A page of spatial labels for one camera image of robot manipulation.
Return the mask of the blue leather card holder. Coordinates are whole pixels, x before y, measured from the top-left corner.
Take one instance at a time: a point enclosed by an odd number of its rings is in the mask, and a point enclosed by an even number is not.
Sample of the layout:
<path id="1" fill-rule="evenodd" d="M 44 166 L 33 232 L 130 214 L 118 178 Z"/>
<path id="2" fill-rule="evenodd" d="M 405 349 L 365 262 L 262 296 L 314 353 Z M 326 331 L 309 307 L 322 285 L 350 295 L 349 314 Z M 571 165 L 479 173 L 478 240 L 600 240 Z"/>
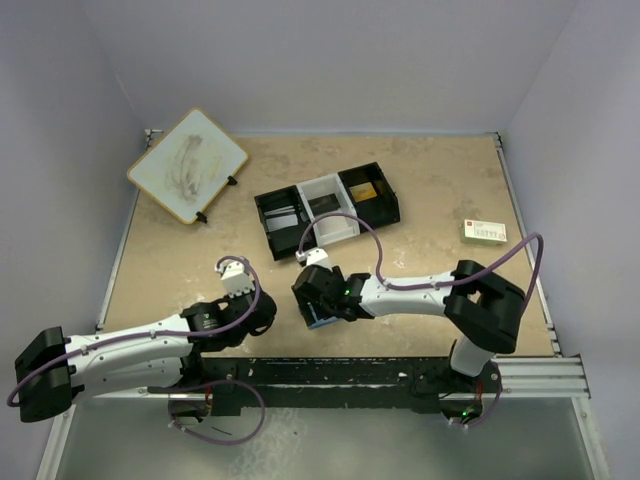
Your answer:
<path id="1" fill-rule="evenodd" d="M 308 329 L 314 330 L 340 321 L 343 321 L 343 318 L 329 312 L 322 305 L 312 302 L 307 303 L 305 323 Z"/>

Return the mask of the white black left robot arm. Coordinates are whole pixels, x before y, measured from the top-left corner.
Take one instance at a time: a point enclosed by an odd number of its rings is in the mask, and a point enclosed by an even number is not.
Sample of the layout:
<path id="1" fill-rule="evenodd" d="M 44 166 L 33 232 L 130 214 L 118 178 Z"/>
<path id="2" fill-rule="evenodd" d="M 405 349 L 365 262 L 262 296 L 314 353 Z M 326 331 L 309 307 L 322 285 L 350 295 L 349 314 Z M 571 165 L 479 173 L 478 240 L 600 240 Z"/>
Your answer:
<path id="1" fill-rule="evenodd" d="M 179 314 L 110 334 L 67 336 L 42 330 L 14 363 L 7 404 L 24 423 L 53 418 L 104 393 L 137 387 L 184 391 L 213 379 L 203 354 L 237 347 L 273 324 L 275 301 L 265 292 L 199 302 Z"/>

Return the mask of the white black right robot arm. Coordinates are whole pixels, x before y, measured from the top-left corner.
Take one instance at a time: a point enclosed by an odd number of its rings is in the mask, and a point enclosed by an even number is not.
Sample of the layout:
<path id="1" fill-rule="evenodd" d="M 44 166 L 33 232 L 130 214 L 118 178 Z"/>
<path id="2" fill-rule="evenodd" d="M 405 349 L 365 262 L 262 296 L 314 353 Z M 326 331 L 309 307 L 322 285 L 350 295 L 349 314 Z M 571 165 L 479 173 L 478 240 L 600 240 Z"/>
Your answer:
<path id="1" fill-rule="evenodd" d="M 479 376 L 495 355 L 515 352 L 526 303 L 521 288 L 472 260 L 461 260 L 439 275 L 385 282 L 312 264 L 299 274 L 292 292 L 310 329 L 397 314 L 446 318 L 461 332 L 450 368 L 468 377 Z"/>

